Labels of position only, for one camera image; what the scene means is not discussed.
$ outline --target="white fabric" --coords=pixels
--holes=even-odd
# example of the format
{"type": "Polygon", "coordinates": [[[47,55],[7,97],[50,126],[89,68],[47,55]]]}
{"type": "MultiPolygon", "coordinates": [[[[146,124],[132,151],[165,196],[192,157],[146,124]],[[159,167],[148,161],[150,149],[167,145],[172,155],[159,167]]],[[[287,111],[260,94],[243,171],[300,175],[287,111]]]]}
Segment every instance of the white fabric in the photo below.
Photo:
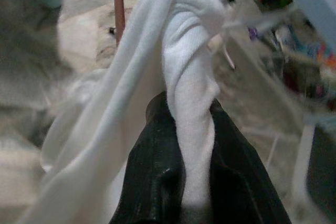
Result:
{"type": "Polygon", "coordinates": [[[19,224],[108,223],[127,155],[144,127],[148,102],[165,89],[163,80],[187,172],[184,219],[204,223],[214,141],[209,107],[218,93],[206,44],[223,14],[219,0],[139,1],[92,99],[74,104],[62,115],[68,125],[56,120],[50,130],[42,160],[50,170],[19,224]]]}

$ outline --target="rusty metal pole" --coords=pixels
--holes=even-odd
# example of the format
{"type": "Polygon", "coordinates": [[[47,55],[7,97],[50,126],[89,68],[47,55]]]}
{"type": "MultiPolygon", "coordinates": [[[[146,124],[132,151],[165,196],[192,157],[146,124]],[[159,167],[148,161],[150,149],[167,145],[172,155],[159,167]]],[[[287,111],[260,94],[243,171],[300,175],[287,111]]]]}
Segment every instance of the rusty metal pole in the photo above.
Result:
{"type": "Polygon", "coordinates": [[[114,0],[114,12],[116,14],[115,26],[117,29],[117,45],[118,45],[121,40],[122,34],[125,30],[124,0],[114,0]]]}

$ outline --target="concrete floor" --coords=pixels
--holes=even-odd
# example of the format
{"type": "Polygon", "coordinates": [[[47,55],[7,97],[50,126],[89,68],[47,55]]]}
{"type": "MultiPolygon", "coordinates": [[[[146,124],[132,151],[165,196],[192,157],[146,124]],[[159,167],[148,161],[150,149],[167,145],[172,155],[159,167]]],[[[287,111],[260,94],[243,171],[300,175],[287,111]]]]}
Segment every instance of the concrete floor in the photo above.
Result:
{"type": "MultiPolygon", "coordinates": [[[[127,16],[136,1],[125,0],[127,16]]],[[[258,13],[253,5],[247,5],[245,10],[242,13],[258,13]]],[[[42,59],[49,55],[58,67],[51,74],[53,68],[47,63],[37,66],[31,60],[13,65],[11,71],[16,72],[19,65],[28,66],[26,72],[22,70],[15,80],[10,79],[11,71],[7,71],[8,74],[1,72],[1,80],[6,77],[9,83],[20,85],[0,85],[0,90],[6,88],[6,93],[12,94],[7,97],[0,95],[0,224],[13,223],[34,202],[38,193],[38,182],[43,175],[39,165],[39,148],[27,139],[39,139],[35,142],[39,145],[73,78],[78,73],[108,67],[116,50],[115,38],[108,33],[108,28],[114,26],[113,0],[64,0],[61,11],[36,7],[35,15],[28,15],[20,22],[22,26],[9,23],[8,29],[17,35],[11,36],[12,44],[27,39],[31,43],[8,50],[1,44],[7,35],[0,34],[0,50],[8,55],[17,55],[19,62],[26,59],[28,53],[42,59]],[[35,46],[31,49],[31,45],[35,44],[43,50],[37,50],[35,46]],[[46,69],[48,78],[40,76],[41,71],[37,71],[36,67],[46,69]]],[[[264,164],[274,138],[256,135],[249,129],[283,136],[268,171],[282,201],[295,219],[297,214],[292,210],[290,187],[302,130],[300,115],[303,108],[260,67],[260,54],[268,54],[269,51],[250,42],[244,30],[233,32],[232,37],[228,51],[235,60],[237,70],[230,69],[221,52],[214,57],[215,77],[221,88],[218,99],[255,146],[264,164]]],[[[0,61],[1,69],[8,69],[3,61],[0,61]]],[[[302,217],[296,223],[307,223],[304,221],[302,217]]]]}

